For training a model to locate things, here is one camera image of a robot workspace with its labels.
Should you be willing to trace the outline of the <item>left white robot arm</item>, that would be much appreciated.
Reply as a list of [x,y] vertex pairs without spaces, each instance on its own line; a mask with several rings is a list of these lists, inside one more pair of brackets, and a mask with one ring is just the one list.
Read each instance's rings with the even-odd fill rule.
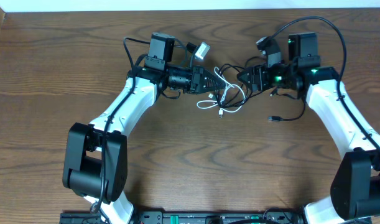
[[129,59],[131,69],[117,98],[88,124],[75,123],[70,128],[62,183],[91,206],[85,213],[62,213],[61,223],[129,223],[134,206],[124,193],[127,139],[139,118],[167,88],[191,95],[225,88],[221,77],[192,63],[205,58],[210,49],[206,43],[180,44],[191,56],[172,65],[177,42],[172,35],[153,33],[146,42],[148,53]]

